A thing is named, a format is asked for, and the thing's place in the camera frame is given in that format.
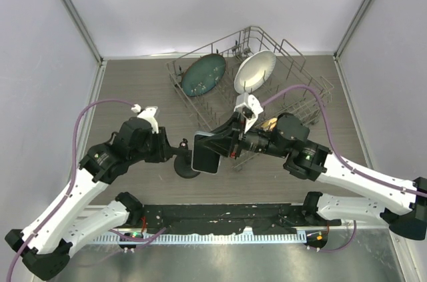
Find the black smartphone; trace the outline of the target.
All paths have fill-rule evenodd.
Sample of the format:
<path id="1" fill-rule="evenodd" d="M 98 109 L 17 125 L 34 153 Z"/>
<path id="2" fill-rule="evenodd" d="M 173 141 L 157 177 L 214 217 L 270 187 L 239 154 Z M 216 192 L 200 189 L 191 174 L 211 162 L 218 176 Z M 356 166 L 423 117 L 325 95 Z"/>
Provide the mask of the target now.
<path id="1" fill-rule="evenodd" d="M 193 138 L 193 151 L 191 156 L 191 169 L 200 173 L 215 175 L 220 168 L 221 156 L 205 147 L 201 142 L 208 139 L 213 133 L 196 131 Z"/>

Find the black phone stand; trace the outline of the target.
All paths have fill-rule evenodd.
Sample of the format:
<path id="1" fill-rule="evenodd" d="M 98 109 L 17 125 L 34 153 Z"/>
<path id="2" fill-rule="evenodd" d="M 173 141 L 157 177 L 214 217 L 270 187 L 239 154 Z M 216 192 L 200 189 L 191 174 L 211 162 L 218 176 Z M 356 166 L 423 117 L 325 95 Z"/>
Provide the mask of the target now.
<path id="1" fill-rule="evenodd" d="M 171 154 L 175 157 L 173 168 L 181 178 L 193 179 L 200 174 L 191 167 L 192 150 L 186 138 L 183 138 L 177 147 L 171 147 Z"/>

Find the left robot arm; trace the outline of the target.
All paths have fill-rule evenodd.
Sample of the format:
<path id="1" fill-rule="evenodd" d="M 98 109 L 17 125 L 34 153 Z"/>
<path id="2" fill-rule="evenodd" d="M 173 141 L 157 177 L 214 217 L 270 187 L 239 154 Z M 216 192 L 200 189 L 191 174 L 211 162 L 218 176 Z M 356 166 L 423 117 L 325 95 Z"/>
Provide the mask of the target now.
<path id="1" fill-rule="evenodd" d="M 91 147 L 48 208 L 25 228 L 10 230 L 5 241 L 32 274 L 43 281 L 54 278 L 98 235 L 122 225 L 137 227 L 143 217 L 143 204 L 123 192 L 102 210 L 78 221 L 89 203 L 131 165 L 163 163 L 171 156 L 164 127 L 154 118 L 131 118 L 113 139 Z"/>

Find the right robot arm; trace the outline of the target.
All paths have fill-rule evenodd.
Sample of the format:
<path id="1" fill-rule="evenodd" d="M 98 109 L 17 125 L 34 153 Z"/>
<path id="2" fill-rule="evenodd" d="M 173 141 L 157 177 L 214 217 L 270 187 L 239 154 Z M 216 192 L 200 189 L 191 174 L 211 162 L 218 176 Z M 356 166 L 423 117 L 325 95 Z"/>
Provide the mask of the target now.
<path id="1" fill-rule="evenodd" d="M 214 174 L 220 158 L 237 159 L 244 151 L 282 158 L 292 176 L 344 188 L 356 197 L 333 198 L 308 193 L 301 216 L 308 225 L 322 220 L 379 221 L 391 232 L 415 241 L 426 238 L 426 179 L 400 179 L 342 157 L 334 146 L 309 140 L 310 130 L 290 113 L 282 113 L 270 130 L 246 128 L 234 113 L 212 132 L 194 135 L 192 168 Z"/>

